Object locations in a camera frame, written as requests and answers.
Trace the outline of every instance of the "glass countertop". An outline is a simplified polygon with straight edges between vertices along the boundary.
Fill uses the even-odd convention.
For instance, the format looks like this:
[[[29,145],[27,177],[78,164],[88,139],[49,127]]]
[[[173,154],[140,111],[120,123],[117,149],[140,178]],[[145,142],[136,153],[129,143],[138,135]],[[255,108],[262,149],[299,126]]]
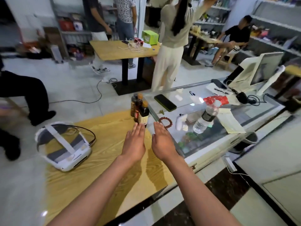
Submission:
[[[172,126],[168,129],[171,136],[174,139],[176,149],[178,153],[185,158],[192,155],[193,153],[199,151],[202,148],[207,147],[208,145],[214,143],[215,141],[225,137],[228,133],[226,129],[221,125],[219,120],[216,118],[213,121],[213,126],[208,127],[203,133],[196,134],[193,132],[193,125],[195,122],[188,124],[187,122],[183,122],[183,124],[188,125],[188,131],[178,131],[176,129],[176,119],[180,114],[190,114],[196,111],[199,111],[199,117],[202,115],[203,111],[206,108],[206,103],[196,104],[191,99],[190,91],[195,94],[197,97],[206,98],[210,96],[214,96],[215,94],[209,91],[206,86],[211,83],[211,81],[195,83],[191,85],[186,85],[182,87],[173,88],[167,91],[160,92],[152,92],[146,94],[144,98],[149,103],[150,113],[155,119],[158,121],[161,117],[167,117],[172,121]],[[177,92],[177,89],[183,88],[182,93]],[[248,95],[255,95],[256,90],[246,93]],[[177,106],[177,109],[171,112],[167,112],[165,108],[163,108],[155,99],[154,96],[158,94],[163,94],[167,97],[172,103]],[[179,101],[175,96],[180,95],[183,99]],[[269,111],[281,106],[277,101],[275,101],[269,95],[259,96],[260,101],[263,99],[266,103],[261,103],[259,106],[252,105],[224,105],[222,108],[231,108],[231,112],[236,120],[242,125],[245,126],[250,122],[256,120],[262,115],[268,113]],[[162,120],[164,125],[168,125],[169,121]]]

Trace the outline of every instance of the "ponytail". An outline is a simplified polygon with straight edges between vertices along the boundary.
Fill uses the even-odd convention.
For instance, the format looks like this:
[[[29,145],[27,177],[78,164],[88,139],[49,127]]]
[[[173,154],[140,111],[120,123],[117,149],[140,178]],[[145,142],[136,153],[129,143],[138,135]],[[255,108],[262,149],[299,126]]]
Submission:
[[[181,0],[175,22],[172,26],[173,35],[176,36],[185,26],[185,15],[187,11],[188,0]]]

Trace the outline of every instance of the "bottle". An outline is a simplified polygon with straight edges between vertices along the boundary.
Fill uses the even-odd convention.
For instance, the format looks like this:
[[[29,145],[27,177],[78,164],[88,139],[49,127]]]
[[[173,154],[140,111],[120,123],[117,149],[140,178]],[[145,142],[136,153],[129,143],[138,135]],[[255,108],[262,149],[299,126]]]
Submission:
[[[203,133],[208,125],[214,120],[214,118],[219,113],[219,107],[221,106],[221,102],[216,100],[213,104],[208,105],[203,115],[196,121],[193,126],[193,131],[195,133],[201,134]]]
[[[135,103],[135,116],[134,116],[134,121],[138,123],[139,121],[139,108],[142,105],[142,98],[143,95],[142,93],[139,93],[137,96],[137,101]]]
[[[133,96],[132,96],[132,102],[131,102],[131,116],[132,117],[135,117],[135,103],[138,99],[138,95],[135,93]]]
[[[139,120],[138,123],[142,123],[145,125],[148,124],[148,115],[149,115],[150,111],[148,109],[148,102],[147,101],[143,101],[142,105],[139,108]]]

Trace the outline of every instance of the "white patterned shirt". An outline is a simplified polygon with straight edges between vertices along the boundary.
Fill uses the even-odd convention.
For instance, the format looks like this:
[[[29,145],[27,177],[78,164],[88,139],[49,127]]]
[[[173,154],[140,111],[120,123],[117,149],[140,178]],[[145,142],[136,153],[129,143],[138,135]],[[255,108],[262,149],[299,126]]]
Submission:
[[[118,18],[125,23],[132,23],[132,7],[136,6],[136,0],[114,0],[114,3],[117,6]]]

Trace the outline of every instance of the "gray pants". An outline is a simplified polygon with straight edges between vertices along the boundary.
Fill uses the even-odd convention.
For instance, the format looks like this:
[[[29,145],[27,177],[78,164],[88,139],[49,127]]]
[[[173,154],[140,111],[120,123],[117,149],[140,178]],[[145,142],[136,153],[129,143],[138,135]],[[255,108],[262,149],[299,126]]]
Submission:
[[[125,23],[117,19],[117,32],[120,40],[134,39],[134,26],[133,23]],[[129,64],[133,64],[133,59],[129,59]]]

